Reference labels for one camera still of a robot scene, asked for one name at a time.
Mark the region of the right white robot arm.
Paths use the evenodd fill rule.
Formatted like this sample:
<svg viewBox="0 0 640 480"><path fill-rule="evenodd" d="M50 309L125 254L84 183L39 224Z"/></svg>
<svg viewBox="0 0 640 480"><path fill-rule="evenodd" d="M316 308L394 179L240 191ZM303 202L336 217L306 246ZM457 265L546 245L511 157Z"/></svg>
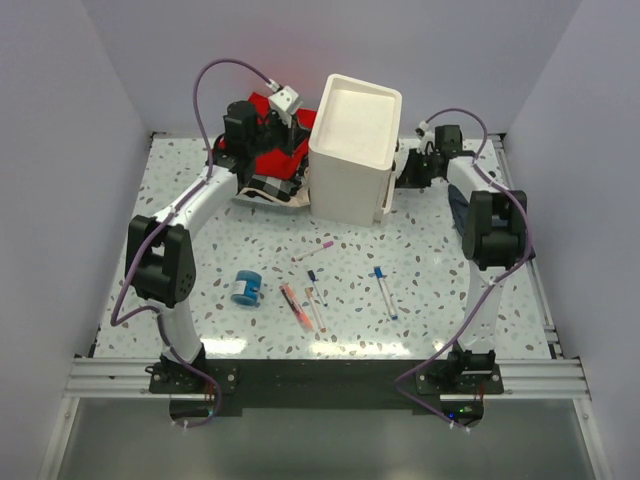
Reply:
<svg viewBox="0 0 640 480"><path fill-rule="evenodd" d="M449 205L469 264L469 290L460 334L413 374L419 395L501 394L496 362L496 325L506 279L531 253L523 218L527 197L495 181L463 147L459 126L416 129L420 143L408 153L400 177L404 186L448 183Z"/></svg>

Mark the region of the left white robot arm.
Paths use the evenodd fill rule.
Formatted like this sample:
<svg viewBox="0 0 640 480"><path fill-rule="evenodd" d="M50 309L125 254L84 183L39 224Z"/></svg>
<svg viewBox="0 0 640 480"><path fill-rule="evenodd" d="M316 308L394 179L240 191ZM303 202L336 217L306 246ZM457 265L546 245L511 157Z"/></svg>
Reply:
<svg viewBox="0 0 640 480"><path fill-rule="evenodd" d="M217 398L229 387L215 379L191 315L196 282L193 241L227 202L259 177L301 182L313 110L280 106L253 94L231 103L224 131L205 142L204 170L186 191L152 216L135 216L126 244L125 289L156 316L162 353L146 367L153 394L205 394Z"/></svg>

